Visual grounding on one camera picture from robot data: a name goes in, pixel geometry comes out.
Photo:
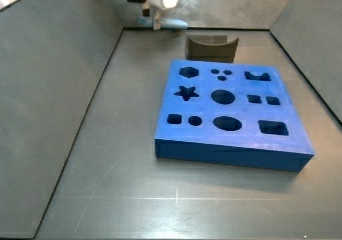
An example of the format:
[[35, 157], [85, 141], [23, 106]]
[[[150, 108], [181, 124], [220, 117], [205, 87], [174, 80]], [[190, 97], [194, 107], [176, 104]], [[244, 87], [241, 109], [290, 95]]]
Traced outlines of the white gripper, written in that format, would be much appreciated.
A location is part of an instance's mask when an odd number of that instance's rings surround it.
[[[149, 0], [149, 3], [155, 6], [153, 28], [161, 30], [161, 9], [169, 10], [178, 4], [178, 0]], [[147, 2], [142, 4], [143, 17], [150, 17], [150, 4]]]

